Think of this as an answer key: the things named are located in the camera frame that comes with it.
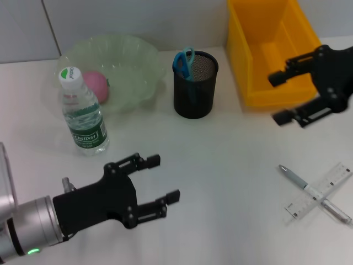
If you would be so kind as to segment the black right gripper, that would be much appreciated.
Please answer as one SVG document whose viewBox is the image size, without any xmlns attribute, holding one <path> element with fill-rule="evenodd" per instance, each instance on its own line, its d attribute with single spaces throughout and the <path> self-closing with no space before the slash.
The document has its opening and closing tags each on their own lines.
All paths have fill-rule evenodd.
<svg viewBox="0 0 353 265">
<path fill-rule="evenodd" d="M 311 74 L 320 97 L 290 110 L 272 115 L 278 126 L 296 121 L 304 128 L 331 113 L 348 108 L 352 95 L 352 48 L 334 50 L 322 45 L 304 55 L 286 60 L 285 69 L 269 74 L 268 80 L 277 87 L 296 76 Z"/>
</svg>

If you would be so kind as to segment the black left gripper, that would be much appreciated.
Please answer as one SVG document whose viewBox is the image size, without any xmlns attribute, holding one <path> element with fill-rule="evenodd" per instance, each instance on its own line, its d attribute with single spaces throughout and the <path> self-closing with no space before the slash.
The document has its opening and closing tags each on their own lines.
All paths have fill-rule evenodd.
<svg viewBox="0 0 353 265">
<path fill-rule="evenodd" d="M 135 153 L 105 165 L 104 174 L 96 183 L 54 197 L 53 204 L 62 233 L 75 234 L 110 219 L 133 229 L 139 224 L 166 218 L 168 206 L 179 202 L 180 190 L 137 205 L 136 190 L 128 176 L 158 167 L 160 163 L 160 155 L 144 159 Z"/>
</svg>

